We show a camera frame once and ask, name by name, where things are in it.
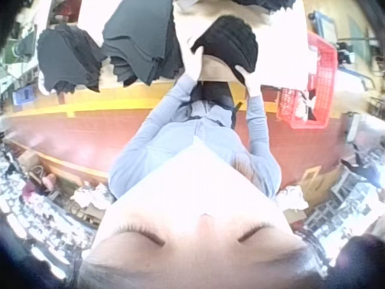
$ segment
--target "white fabric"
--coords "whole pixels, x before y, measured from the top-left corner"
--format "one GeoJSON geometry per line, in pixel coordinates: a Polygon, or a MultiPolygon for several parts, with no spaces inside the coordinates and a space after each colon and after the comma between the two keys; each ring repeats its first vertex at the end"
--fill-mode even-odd
{"type": "Polygon", "coordinates": [[[309,207],[309,204],[303,198],[303,192],[300,185],[287,186],[277,194],[275,201],[282,211],[288,209],[305,210],[309,207]]]}

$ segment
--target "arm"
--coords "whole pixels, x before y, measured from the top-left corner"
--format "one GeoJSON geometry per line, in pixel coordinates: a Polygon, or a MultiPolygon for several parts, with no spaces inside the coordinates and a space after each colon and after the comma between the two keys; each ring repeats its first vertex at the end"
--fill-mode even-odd
{"type": "Polygon", "coordinates": [[[150,112],[140,126],[138,132],[126,145],[124,151],[143,148],[163,126],[171,121],[181,104],[189,102],[190,93],[196,85],[188,75],[184,74],[176,85],[163,97],[160,103],[150,112]]]}
{"type": "Polygon", "coordinates": [[[267,117],[263,107],[257,70],[248,73],[239,66],[236,66],[236,69],[245,78],[245,85],[250,95],[247,103],[246,121],[250,139],[251,163],[260,183],[260,185],[256,183],[256,186],[268,197],[274,197],[280,187],[282,174],[280,166],[270,152],[267,117]]]}
{"type": "Polygon", "coordinates": [[[183,75],[150,112],[138,132],[115,160],[109,172],[109,187],[116,198],[123,196],[153,168],[146,166],[146,144],[168,124],[178,107],[190,99],[196,82],[183,75]]]}

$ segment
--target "folded black clothing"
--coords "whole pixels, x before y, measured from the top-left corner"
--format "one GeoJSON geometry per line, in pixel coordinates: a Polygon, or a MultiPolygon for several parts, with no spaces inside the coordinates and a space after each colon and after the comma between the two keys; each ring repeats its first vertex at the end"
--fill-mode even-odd
{"type": "Polygon", "coordinates": [[[251,27],[240,18],[230,15],[219,17],[196,40],[191,50],[195,52],[200,46],[204,47],[204,54],[223,60],[243,84],[244,78],[235,66],[242,66],[250,73],[255,70],[258,43],[251,27]]]}
{"type": "Polygon", "coordinates": [[[104,39],[127,37],[147,55],[163,58],[172,0],[123,0],[103,31],[104,39]]]}
{"type": "Polygon", "coordinates": [[[106,56],[86,31],[65,24],[46,29],[40,34],[37,52],[47,91],[73,93],[76,85],[99,91],[106,56]]]}
{"type": "Polygon", "coordinates": [[[278,11],[281,8],[293,8],[295,0],[233,0],[241,5],[258,5],[270,11],[278,11]]]}
{"type": "Polygon", "coordinates": [[[173,79],[183,67],[172,0],[123,0],[103,30],[103,53],[111,58],[118,81],[147,85],[173,79]]]}

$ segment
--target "eyebrow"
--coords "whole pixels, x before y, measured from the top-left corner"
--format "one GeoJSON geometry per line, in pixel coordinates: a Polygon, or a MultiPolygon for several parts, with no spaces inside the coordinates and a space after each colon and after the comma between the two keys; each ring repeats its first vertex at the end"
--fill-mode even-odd
{"type": "Polygon", "coordinates": [[[160,238],[158,235],[146,230],[135,230],[131,228],[126,228],[126,229],[119,230],[116,234],[114,234],[114,236],[127,234],[127,233],[140,234],[143,237],[146,237],[147,239],[149,239],[152,243],[158,245],[159,247],[163,247],[166,244],[166,242],[162,238],[160,238]]]}
{"type": "Polygon", "coordinates": [[[243,243],[244,241],[248,240],[255,234],[257,234],[260,230],[266,229],[266,228],[273,228],[270,224],[263,223],[259,226],[254,226],[251,229],[249,229],[246,233],[244,233],[240,238],[238,238],[238,242],[243,243]]]}

